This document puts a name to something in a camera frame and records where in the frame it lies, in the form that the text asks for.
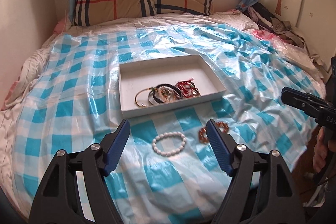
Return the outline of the person right hand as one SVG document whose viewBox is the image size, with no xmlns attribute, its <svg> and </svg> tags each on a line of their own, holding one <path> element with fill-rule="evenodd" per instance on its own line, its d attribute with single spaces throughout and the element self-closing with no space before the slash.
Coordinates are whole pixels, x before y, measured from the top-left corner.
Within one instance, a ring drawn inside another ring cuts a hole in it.
<svg viewBox="0 0 336 224">
<path fill-rule="evenodd" d="M 335 140 L 329 140 L 328 144 L 324 144 L 325 132 L 322 127 L 317 136 L 317 143 L 314 146 L 313 168 L 319 173 L 326 165 L 326 157 L 328 152 L 335 152 Z"/>
</svg>

